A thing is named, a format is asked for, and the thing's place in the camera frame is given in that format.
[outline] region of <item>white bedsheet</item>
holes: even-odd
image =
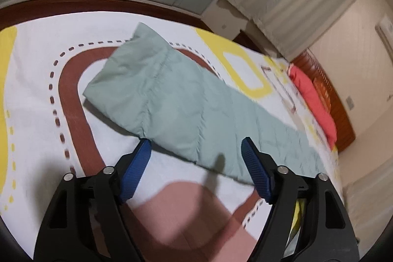
[[[130,39],[140,21],[173,47],[201,58],[226,84],[282,122],[304,130],[341,193],[337,152],[329,150],[323,131],[296,94],[285,60],[271,60],[197,28],[137,14],[89,12],[38,19],[0,34],[5,117],[0,117],[0,141],[5,142],[0,150],[0,213],[31,257],[62,176],[70,170],[83,176],[99,170],[102,162],[114,165],[138,143],[86,104],[82,92],[110,55],[111,49],[103,48]],[[271,70],[265,75],[260,65]],[[184,252],[203,261],[246,261],[270,212],[252,186],[159,148],[128,205],[132,214],[127,223],[143,229],[152,251],[146,258],[152,262],[165,261],[163,248],[168,261],[182,261]]]

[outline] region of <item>metal screw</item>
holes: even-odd
[[[72,178],[73,178],[73,174],[72,174],[72,173],[67,173],[67,174],[63,177],[63,179],[64,179],[65,181],[70,181],[70,180],[72,180]]]
[[[318,178],[321,179],[322,181],[328,181],[329,177],[326,173],[320,173],[318,174]]]
[[[107,167],[104,168],[104,170],[102,170],[102,172],[104,174],[112,174],[112,173],[115,172],[115,168],[112,167],[112,166],[107,166]]]
[[[279,166],[277,171],[282,174],[287,174],[289,172],[289,170],[286,166]]]

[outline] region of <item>wooden bed frame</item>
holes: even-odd
[[[132,0],[27,0],[0,9],[0,30],[37,18],[95,11],[142,14],[211,31],[199,18]]]
[[[326,72],[309,49],[292,60],[292,63],[298,66],[314,82],[314,85],[317,83],[322,86],[322,91],[326,90],[329,98],[328,104],[330,103],[330,114],[337,128],[336,146],[338,152],[345,150],[355,140],[356,136],[345,107]]]

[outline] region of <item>pillow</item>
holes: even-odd
[[[300,68],[293,64],[289,66],[288,76],[303,96],[310,111],[324,131],[327,142],[332,150],[337,141],[336,125],[332,116],[324,108],[312,81]]]

